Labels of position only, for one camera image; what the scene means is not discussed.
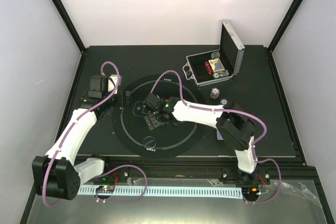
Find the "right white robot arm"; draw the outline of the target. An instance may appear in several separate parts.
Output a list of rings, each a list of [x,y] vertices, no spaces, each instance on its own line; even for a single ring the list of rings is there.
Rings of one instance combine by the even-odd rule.
[[[224,143],[235,151],[239,179],[250,184],[258,177],[258,159],[253,149],[255,126],[245,112],[221,105],[186,102],[177,97],[164,100],[152,93],[147,95],[143,105],[160,123],[193,122],[216,129]]]

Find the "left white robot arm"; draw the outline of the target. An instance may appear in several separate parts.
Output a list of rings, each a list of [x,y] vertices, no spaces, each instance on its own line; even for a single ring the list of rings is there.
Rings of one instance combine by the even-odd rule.
[[[89,90],[77,102],[64,131],[44,156],[32,162],[36,193],[47,197],[72,200],[80,186],[97,177],[108,181],[113,174],[111,166],[103,159],[90,157],[76,164],[77,153],[95,123],[113,106],[124,104],[123,93],[118,92],[121,76],[98,75],[90,79]]]

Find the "white purple chip stack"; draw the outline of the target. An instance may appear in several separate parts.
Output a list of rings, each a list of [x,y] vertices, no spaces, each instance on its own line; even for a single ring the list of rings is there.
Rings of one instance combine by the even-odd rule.
[[[219,97],[220,91],[218,88],[212,88],[211,93],[210,93],[210,97],[212,99],[217,99]]]

